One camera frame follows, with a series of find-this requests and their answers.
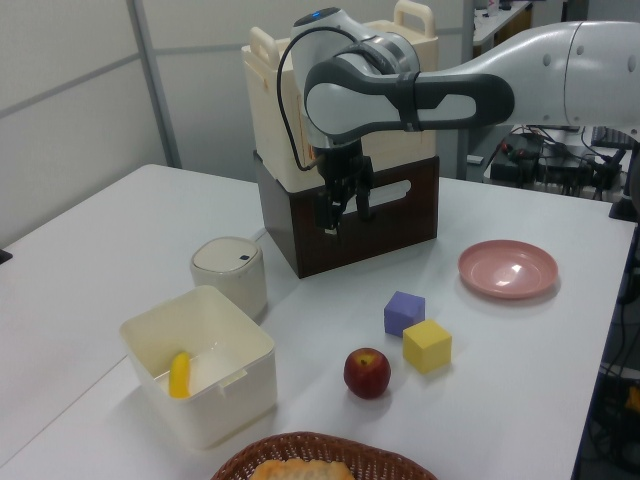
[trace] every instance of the bread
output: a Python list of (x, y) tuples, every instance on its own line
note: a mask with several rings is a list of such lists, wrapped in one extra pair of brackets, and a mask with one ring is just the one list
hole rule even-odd
[(250, 480), (355, 480), (342, 462), (324, 462), (300, 458), (287, 461), (267, 460), (256, 468)]

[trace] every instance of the gray floor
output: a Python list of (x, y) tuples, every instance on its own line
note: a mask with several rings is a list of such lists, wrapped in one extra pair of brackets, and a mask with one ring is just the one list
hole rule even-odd
[[(473, 133), (470, 134), (470, 153), (483, 156), (484, 160), (481, 165), (467, 165), (467, 180), (482, 182), (483, 174), (488, 166), (491, 153), (495, 149), (495, 146), (504, 137), (504, 135), (508, 133), (508, 129), (506, 131), (476, 133), (478, 135), (475, 135), (475, 138)], [(631, 345), (633, 343), (634, 336), (638, 332), (638, 329), (640, 329), (640, 325), (638, 325), (638, 323), (640, 323), (640, 298), (625, 306), (624, 323), (626, 324), (625, 348), (618, 358), (620, 360), (624, 359), (625, 356), (627, 356), (627, 353), (629, 353), (630, 351), (630, 346), (633, 346), (631, 352), (629, 353), (626, 367), (640, 371), (640, 340), (638, 340), (635, 345)], [(616, 353), (620, 350), (622, 342), (622, 329), (619, 324), (620, 308), (617, 307), (612, 318), (612, 326), (609, 331), (609, 337), (607, 339), (607, 345), (605, 347), (605, 352), (603, 355), (603, 361), (605, 362), (610, 362), (616, 356)], [(594, 425), (594, 431), (597, 431), (597, 428), (597, 424)], [(576, 476), (575, 480), (630, 480), (640, 478), (640, 475), (628, 473), (618, 468), (609, 460), (598, 458), (596, 450), (594, 449), (594, 446), (590, 441), (589, 435), (586, 433), (586, 430), (585, 434), (583, 435), (582, 442), (582, 459), (583, 460), (580, 462), (579, 475)]]

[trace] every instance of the purple cube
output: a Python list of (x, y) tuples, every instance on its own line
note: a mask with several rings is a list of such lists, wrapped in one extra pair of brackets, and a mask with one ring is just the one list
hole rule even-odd
[(410, 293), (396, 292), (384, 307), (384, 331), (402, 338), (402, 331), (425, 319), (425, 300)]

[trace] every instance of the cream plastic box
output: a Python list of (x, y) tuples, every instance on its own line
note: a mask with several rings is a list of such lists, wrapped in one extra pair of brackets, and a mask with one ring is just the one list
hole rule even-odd
[[(435, 34), (433, 13), (426, 5), (400, 0), (394, 8), (394, 20), (379, 20), (366, 25), (381, 32), (403, 36), (413, 46), (423, 72), (434, 71), (438, 65), (438, 37)], [(408, 26), (406, 17), (417, 19)], [(297, 193), (324, 185), (317, 169), (298, 170), (287, 136), (276, 94), (276, 76), (282, 53), (289, 39), (275, 40), (254, 27), (249, 32), (249, 45), (242, 48), (245, 77), (251, 105), (251, 117), (256, 139), (256, 151), (273, 178), (289, 193)], [(282, 71), (282, 101), (287, 119), (303, 165), (313, 162), (311, 146), (302, 129), (300, 105), (302, 98), (293, 77), (289, 55)], [(436, 155), (435, 132), (406, 133), (402, 131), (375, 132), (362, 138), (362, 149), (371, 157), (374, 171), (417, 162)]]
[[(273, 340), (203, 285), (126, 321), (120, 335), (142, 388), (171, 430), (205, 449), (267, 412), (277, 397)], [(168, 394), (171, 361), (191, 360), (191, 397)]]

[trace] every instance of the wicker basket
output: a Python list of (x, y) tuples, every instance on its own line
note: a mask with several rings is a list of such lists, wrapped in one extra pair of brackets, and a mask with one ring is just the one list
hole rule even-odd
[(211, 480), (248, 480), (262, 462), (289, 458), (344, 462), (356, 480), (437, 480), (396, 453), (309, 432), (275, 435), (253, 443), (225, 463)]

